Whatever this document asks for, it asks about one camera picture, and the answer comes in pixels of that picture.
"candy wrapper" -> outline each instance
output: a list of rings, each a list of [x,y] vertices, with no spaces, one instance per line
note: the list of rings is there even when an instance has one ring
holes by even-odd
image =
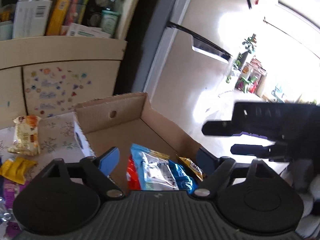
[[[130,157],[128,161],[127,181],[129,190],[141,190],[138,174],[132,157]]]
[[[178,156],[179,163],[182,164],[186,169],[192,172],[200,181],[203,181],[203,174],[201,169],[193,163],[192,160]]]
[[[40,117],[35,115],[19,116],[14,119],[15,131],[10,153],[37,155],[40,153],[38,142],[38,124]]]
[[[6,179],[24,185],[26,182],[25,174],[34,165],[36,161],[30,161],[21,157],[11,157],[0,167],[0,175]]]
[[[196,188],[197,184],[192,177],[189,177],[184,171],[183,167],[173,161],[168,160],[169,168],[177,182],[180,190],[186,190],[191,194]]]
[[[179,190],[167,155],[137,144],[132,144],[131,154],[142,190]]]

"cabinet door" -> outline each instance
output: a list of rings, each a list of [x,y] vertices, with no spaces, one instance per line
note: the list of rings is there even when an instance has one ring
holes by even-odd
[[[14,126],[12,120],[25,114],[21,67],[0,70],[0,129]]]
[[[42,118],[72,111],[72,105],[113,94],[120,61],[65,61],[23,67],[29,114]]]

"wooden cabinet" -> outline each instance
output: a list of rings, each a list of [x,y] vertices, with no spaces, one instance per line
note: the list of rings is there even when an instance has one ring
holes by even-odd
[[[25,115],[21,67],[0,71],[0,128],[13,126],[13,119]]]
[[[112,96],[120,61],[80,60],[23,67],[29,114],[50,117],[72,105]]]
[[[0,129],[113,94],[126,41],[45,36],[0,41]]]

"shelf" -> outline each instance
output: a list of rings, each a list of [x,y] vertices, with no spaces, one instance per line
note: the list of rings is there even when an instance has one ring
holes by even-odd
[[[126,44],[124,40],[70,36],[0,41],[0,69],[68,60],[122,60]]]

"tissue box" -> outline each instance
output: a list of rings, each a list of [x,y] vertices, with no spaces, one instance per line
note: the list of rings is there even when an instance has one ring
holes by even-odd
[[[43,36],[52,1],[18,2],[14,15],[14,39]]]

